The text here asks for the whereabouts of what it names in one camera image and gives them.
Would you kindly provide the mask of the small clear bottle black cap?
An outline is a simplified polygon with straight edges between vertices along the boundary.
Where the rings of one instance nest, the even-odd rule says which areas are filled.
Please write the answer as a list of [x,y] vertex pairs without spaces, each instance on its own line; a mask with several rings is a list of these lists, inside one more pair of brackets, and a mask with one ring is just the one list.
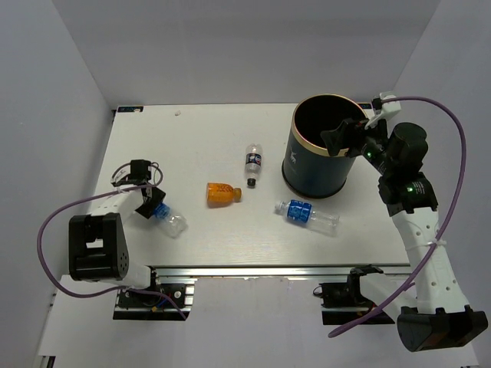
[[253,189],[262,169],[263,151],[260,144],[251,144],[245,151],[245,179],[246,185]]

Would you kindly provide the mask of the orange juice bottle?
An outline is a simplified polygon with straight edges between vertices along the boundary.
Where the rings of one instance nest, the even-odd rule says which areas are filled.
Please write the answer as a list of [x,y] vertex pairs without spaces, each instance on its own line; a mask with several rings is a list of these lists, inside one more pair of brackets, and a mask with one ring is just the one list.
[[206,185],[206,202],[210,207],[228,206],[242,200],[242,190],[229,184],[208,182]]

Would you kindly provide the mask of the black corner sticker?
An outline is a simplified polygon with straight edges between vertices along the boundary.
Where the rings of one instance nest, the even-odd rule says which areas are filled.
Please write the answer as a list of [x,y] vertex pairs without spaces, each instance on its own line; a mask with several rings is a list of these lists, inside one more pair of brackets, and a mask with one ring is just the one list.
[[118,113],[141,113],[143,106],[120,106],[117,108]]

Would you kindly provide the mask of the clear bottle blue label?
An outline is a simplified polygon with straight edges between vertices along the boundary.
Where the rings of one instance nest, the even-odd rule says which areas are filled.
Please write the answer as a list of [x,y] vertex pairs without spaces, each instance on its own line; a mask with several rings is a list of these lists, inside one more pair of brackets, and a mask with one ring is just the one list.
[[335,237],[338,233],[339,216],[321,211],[310,202],[295,199],[276,202],[275,214],[288,223],[318,234]]
[[161,202],[153,210],[153,217],[162,232],[170,238],[179,236],[188,228],[187,220],[175,209]]

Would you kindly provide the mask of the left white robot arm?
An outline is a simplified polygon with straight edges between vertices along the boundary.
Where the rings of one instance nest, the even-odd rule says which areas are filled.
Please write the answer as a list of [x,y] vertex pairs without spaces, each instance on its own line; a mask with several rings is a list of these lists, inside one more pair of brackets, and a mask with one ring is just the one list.
[[136,288],[136,297],[153,306],[162,297],[162,287],[154,281],[152,268],[130,260],[124,223],[136,214],[151,219],[166,193],[150,180],[159,172],[156,163],[135,159],[129,172],[116,171],[114,194],[86,215],[72,217],[68,225],[68,263],[75,281],[106,281]]

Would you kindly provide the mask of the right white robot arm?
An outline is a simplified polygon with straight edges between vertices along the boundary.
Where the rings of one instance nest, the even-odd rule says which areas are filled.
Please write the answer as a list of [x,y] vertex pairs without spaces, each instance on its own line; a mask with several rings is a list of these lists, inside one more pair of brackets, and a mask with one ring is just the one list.
[[343,296],[357,306],[372,303],[396,324],[411,352],[463,347],[488,327],[486,314],[473,310],[453,273],[440,238],[437,198],[421,172],[428,151],[425,130],[386,121],[344,120],[320,134],[329,154],[345,150],[364,157],[379,173],[378,191],[397,228],[410,262],[408,284],[395,284],[380,268],[363,266],[348,274]]

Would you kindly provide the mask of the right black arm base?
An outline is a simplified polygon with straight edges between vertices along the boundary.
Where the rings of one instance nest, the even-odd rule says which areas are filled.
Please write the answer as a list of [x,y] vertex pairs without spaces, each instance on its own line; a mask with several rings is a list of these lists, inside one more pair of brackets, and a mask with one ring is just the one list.
[[338,326],[357,320],[377,306],[366,299],[356,301],[349,294],[345,283],[322,283],[314,288],[312,294],[321,301],[321,317],[325,326]]

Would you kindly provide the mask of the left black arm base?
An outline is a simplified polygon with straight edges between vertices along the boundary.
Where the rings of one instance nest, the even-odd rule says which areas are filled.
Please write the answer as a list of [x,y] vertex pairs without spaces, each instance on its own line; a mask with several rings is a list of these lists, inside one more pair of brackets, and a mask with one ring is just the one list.
[[133,321],[184,321],[193,306],[195,279],[152,273],[147,294],[119,291],[113,319]]

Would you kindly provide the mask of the aluminium front rail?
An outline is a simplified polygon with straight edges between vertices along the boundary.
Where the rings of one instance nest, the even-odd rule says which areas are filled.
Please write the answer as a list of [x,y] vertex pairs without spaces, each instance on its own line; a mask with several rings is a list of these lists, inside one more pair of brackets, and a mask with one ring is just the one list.
[[288,278],[327,279],[346,277],[354,264],[341,265],[239,265],[155,266],[162,278]]

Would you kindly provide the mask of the dark blue round bin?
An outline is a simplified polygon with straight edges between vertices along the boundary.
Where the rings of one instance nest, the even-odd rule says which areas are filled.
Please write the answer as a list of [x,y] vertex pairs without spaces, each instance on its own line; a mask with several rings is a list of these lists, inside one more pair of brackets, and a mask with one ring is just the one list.
[[288,187],[309,199],[325,199],[339,192],[354,164],[353,158],[330,156],[321,132],[336,129],[342,120],[368,119],[370,103],[357,103],[337,94],[320,94],[300,102],[293,114],[282,175]]

